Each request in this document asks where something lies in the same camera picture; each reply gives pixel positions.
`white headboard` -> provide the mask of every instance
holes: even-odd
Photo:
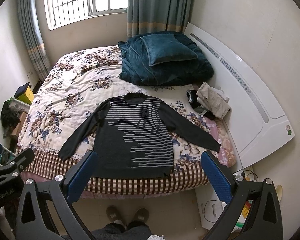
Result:
[[[214,69],[209,85],[221,87],[230,98],[232,110],[224,124],[240,157],[236,170],[265,158],[294,137],[274,95],[238,55],[191,23],[184,34],[202,49]]]

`window sill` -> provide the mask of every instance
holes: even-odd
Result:
[[[58,28],[60,28],[60,27],[69,25],[69,24],[71,24],[71,23],[80,22],[80,21],[83,21],[83,20],[86,20],[86,19],[91,19],[91,18],[100,17],[100,16],[106,16],[106,15],[112,15],[112,14],[122,14],[122,13],[127,14],[127,12],[124,11],[124,12],[115,12],[115,13],[105,13],[105,14],[100,14],[100,15],[91,15],[91,16],[84,17],[84,18],[81,18],[81,19],[75,20],[75,21],[70,21],[70,22],[64,23],[64,24],[62,24],[62,25],[55,26],[55,27],[50,27],[50,26],[49,26],[49,31],[58,29]]]

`gray pants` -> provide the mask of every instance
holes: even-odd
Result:
[[[120,224],[111,223],[91,233],[96,240],[147,240],[151,236],[150,228],[141,221],[132,221],[127,230]]]

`sweater sleeve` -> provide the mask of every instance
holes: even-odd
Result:
[[[159,106],[159,118],[169,131],[178,134],[188,142],[219,152],[221,145],[212,135],[184,118],[164,102],[161,102]]]
[[[99,122],[107,115],[109,110],[108,100],[104,101],[96,110],[73,132],[61,147],[58,155],[65,161],[67,158],[74,155],[78,145],[86,138],[99,124]]]

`teal pillow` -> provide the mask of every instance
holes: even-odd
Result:
[[[183,61],[198,58],[198,55],[180,43],[174,34],[160,33],[141,37],[149,57],[149,66],[170,61]]]

